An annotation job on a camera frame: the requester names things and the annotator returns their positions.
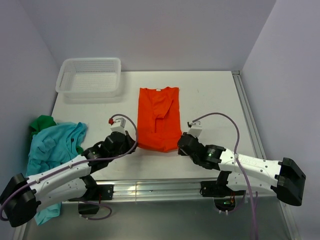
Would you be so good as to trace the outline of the orange t shirt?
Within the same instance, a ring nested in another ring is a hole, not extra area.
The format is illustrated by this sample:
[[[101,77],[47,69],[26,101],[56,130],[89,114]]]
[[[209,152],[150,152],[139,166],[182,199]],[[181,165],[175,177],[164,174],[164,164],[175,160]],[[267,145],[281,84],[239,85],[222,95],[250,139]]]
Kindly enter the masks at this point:
[[[162,153],[178,149],[182,135],[179,93],[178,87],[139,89],[138,147]]]

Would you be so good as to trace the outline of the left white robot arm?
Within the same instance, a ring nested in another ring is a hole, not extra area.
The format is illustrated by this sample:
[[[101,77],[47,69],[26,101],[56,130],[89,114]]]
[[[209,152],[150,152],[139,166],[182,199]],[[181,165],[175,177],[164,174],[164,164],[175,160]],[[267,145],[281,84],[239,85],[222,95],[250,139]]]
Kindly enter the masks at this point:
[[[52,205],[69,200],[88,203],[98,193],[92,174],[133,153],[137,146],[137,139],[127,131],[114,131],[57,167],[30,176],[12,176],[0,195],[1,221],[16,228]]]

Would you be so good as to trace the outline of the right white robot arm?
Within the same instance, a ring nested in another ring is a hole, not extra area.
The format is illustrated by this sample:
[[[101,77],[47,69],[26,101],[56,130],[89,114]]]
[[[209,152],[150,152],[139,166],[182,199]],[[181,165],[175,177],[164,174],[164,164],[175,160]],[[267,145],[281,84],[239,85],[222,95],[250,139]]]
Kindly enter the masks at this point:
[[[265,160],[243,154],[235,158],[230,149],[203,145],[187,133],[181,136],[177,146],[179,155],[190,157],[204,169],[219,172],[216,180],[200,183],[203,197],[241,196],[252,191],[275,193],[278,200],[288,205],[302,205],[306,175],[291,158]]]

